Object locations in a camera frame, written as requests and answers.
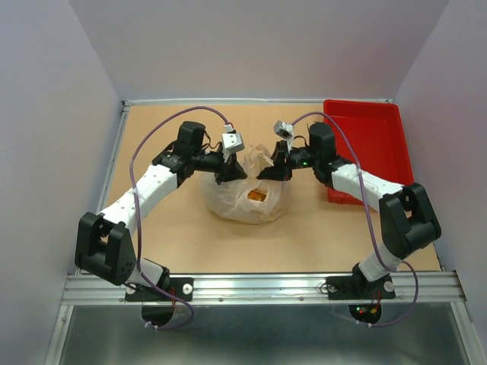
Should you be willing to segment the orange fake pineapple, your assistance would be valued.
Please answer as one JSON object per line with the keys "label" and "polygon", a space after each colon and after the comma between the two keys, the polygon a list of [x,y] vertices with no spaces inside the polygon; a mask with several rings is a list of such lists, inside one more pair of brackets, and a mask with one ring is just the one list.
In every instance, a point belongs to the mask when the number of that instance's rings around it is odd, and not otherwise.
{"label": "orange fake pineapple", "polygon": [[264,202],[267,198],[267,194],[258,189],[252,189],[248,192],[247,197],[249,200],[255,202]]}

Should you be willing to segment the white plastic bag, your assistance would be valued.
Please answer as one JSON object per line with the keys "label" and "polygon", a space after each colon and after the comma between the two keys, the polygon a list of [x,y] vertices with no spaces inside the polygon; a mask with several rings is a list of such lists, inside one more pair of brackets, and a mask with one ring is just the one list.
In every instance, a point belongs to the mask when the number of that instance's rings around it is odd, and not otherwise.
{"label": "white plastic bag", "polygon": [[244,224],[267,224],[279,219],[291,204],[290,183],[257,179],[264,168],[272,165],[270,152],[258,144],[244,155],[246,179],[217,184],[212,173],[204,173],[199,188],[205,206],[221,218]]}

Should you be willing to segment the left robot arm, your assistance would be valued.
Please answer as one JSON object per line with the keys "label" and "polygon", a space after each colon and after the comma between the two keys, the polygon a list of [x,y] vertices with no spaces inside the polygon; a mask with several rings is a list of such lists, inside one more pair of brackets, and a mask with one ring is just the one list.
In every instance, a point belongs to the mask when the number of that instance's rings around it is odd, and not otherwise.
{"label": "left robot arm", "polygon": [[204,146],[205,133],[203,124],[184,122],[177,139],[152,160],[135,187],[101,212],[81,217],[75,250],[78,268],[114,285],[143,285],[154,300],[168,294],[169,269],[143,259],[141,248],[132,242],[142,220],[196,171],[213,173],[216,183],[247,177],[237,162],[237,152],[244,149],[240,133],[226,126],[216,151]]}

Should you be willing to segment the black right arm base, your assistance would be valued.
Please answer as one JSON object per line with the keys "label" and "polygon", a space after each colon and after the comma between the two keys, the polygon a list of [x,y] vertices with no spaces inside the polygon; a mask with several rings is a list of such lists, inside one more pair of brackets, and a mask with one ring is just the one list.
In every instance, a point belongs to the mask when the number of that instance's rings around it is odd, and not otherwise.
{"label": "black right arm base", "polygon": [[332,276],[326,279],[325,288],[330,300],[372,300],[378,297],[392,300],[396,297],[389,275],[373,282],[357,275]]}

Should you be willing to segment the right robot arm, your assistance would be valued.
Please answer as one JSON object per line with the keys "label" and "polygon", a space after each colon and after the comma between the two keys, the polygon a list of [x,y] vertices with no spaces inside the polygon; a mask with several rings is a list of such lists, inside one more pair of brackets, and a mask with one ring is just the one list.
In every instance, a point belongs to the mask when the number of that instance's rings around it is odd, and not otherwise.
{"label": "right robot arm", "polygon": [[372,253],[355,265],[350,275],[326,281],[329,298],[367,299],[376,293],[392,298],[389,274],[441,236],[425,188],[418,183],[406,186],[381,179],[339,156],[333,130],[324,122],[309,127],[308,141],[300,148],[292,145],[292,125],[277,122],[274,132],[281,141],[272,153],[272,166],[263,169],[259,179],[289,181],[294,170],[311,168],[320,183],[356,198],[367,211],[375,210],[380,215],[381,240],[373,242]]}

